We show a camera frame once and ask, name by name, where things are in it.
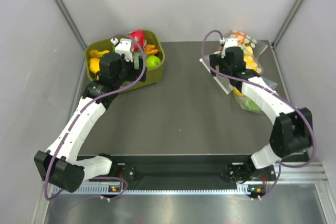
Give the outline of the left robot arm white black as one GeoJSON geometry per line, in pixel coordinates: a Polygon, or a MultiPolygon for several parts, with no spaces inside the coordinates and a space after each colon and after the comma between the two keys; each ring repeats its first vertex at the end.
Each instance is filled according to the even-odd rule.
{"type": "Polygon", "coordinates": [[[98,176],[114,180],[119,174],[116,160],[107,154],[78,160],[79,151],[98,119],[118,93],[146,80],[146,55],[139,66],[126,60],[125,53],[109,52],[100,59],[96,77],[86,87],[79,104],[59,135],[46,151],[38,151],[34,162],[45,185],[52,184],[69,193],[98,176]]]}

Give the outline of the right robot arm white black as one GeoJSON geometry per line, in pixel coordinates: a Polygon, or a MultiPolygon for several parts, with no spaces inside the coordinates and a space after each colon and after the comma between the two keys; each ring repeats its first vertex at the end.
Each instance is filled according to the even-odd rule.
{"type": "Polygon", "coordinates": [[[298,109],[270,88],[261,75],[246,67],[244,52],[238,46],[225,48],[208,56],[211,75],[227,77],[231,86],[250,98],[270,119],[269,144],[253,153],[243,163],[245,179],[256,180],[264,168],[314,145],[312,114],[298,109]]]}

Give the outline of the zip bag with bananas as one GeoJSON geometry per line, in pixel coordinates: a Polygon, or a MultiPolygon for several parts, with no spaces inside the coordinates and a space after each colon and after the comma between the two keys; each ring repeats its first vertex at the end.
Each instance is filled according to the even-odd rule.
{"type": "Polygon", "coordinates": [[[211,70],[207,65],[207,61],[209,61],[209,57],[208,55],[206,55],[206,61],[204,61],[202,58],[199,59],[199,61],[203,64],[203,66],[205,67],[205,69],[208,71],[208,73],[210,74],[210,76],[216,81],[216,83],[220,86],[220,88],[226,93],[226,94],[230,94],[233,90],[233,88],[231,87],[230,83],[229,83],[229,79],[216,75],[216,76],[212,76],[211,75],[211,70]]]}

